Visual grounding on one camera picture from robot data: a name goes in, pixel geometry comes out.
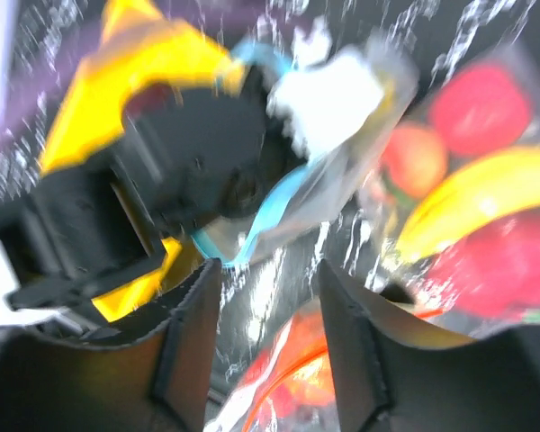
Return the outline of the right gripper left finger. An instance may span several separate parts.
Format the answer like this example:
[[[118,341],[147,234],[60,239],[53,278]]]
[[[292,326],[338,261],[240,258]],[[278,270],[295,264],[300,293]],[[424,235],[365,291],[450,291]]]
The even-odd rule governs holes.
[[[200,431],[221,264],[82,338],[0,327],[0,431]]]

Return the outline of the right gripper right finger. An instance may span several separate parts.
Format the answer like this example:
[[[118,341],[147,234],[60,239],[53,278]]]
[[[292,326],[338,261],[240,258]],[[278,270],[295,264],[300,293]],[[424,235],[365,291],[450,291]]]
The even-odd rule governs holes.
[[[344,431],[540,431],[540,325],[476,340],[327,261],[317,278]]]

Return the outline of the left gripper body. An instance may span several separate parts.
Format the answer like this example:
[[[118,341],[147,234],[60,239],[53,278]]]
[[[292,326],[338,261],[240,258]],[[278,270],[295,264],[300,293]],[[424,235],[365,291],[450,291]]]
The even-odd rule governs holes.
[[[0,240],[21,283],[7,297],[14,309],[76,306],[158,270],[166,238],[252,215],[299,164],[266,114],[261,67],[235,95],[157,95],[84,162],[0,204]]]

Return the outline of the blue zip fruit bag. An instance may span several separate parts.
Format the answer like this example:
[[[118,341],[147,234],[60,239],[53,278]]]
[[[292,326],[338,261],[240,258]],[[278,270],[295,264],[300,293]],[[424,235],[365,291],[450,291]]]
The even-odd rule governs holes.
[[[253,216],[218,218],[193,234],[204,257],[218,258],[225,266],[266,258],[322,222],[334,220],[374,170],[390,132],[417,92],[419,74],[408,54],[382,31],[347,46],[364,52],[381,82],[384,97],[378,108],[355,135],[327,155],[313,162],[302,157],[302,165],[277,182]],[[301,67],[272,46],[250,40],[241,42],[232,56],[244,65],[260,66],[274,80],[270,93],[286,73],[330,60]]]

